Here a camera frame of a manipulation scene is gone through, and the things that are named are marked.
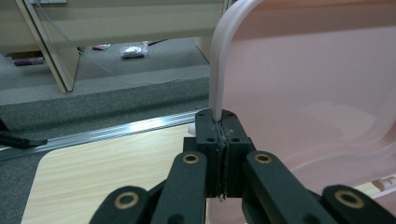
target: light wood tabletop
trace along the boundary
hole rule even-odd
[[[89,223],[113,190],[167,177],[188,125],[51,151],[39,163],[22,223]]]

